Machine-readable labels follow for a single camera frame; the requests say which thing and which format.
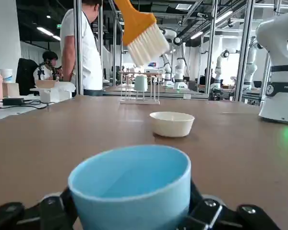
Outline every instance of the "power adapter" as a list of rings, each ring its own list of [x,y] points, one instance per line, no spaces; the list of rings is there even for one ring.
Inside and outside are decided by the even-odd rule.
[[[24,98],[3,98],[3,106],[20,106],[24,104]]]

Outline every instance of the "light blue cup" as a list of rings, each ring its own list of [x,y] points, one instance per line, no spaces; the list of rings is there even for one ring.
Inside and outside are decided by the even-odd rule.
[[[69,188],[84,230],[174,230],[190,202],[191,161],[178,149],[113,149],[79,164]]]

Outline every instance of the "person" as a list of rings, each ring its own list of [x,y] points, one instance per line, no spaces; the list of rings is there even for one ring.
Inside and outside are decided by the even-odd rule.
[[[207,68],[205,68],[205,74],[204,76],[200,77],[200,85],[206,85],[206,72],[207,72]],[[212,69],[211,69],[211,80],[210,80],[210,84],[215,83],[215,79],[212,77]]]
[[[55,68],[57,65],[58,55],[52,51],[43,53],[43,60],[41,64],[35,69],[33,76],[35,80],[57,80],[60,73]]]
[[[102,0],[82,0],[82,54],[83,54],[83,89],[85,95],[94,95],[101,90],[103,74],[101,60],[97,51],[91,23],[97,18]],[[63,80],[76,85],[75,75],[75,36],[73,9],[66,12],[60,29],[60,46],[62,51]]]

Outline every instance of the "white t-shirt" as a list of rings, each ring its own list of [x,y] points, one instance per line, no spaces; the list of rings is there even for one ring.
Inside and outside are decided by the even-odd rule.
[[[100,54],[97,51],[95,38],[90,27],[89,21],[82,12],[82,56],[83,56],[83,88],[86,90],[102,89],[102,69]],[[60,45],[63,54],[63,48],[66,36],[74,36],[73,9],[66,12],[60,31]],[[76,75],[72,75],[71,82],[76,85]]]
[[[40,75],[41,80],[53,80],[52,70],[49,70],[45,65],[41,66],[40,69],[43,71],[43,73]],[[39,80],[38,71],[39,67],[37,67],[33,73],[35,80]]]

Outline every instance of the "small white bowl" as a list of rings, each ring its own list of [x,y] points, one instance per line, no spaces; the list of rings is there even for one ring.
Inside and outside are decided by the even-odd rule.
[[[176,112],[156,112],[152,118],[153,132],[164,137],[181,138],[190,133],[194,116]]]

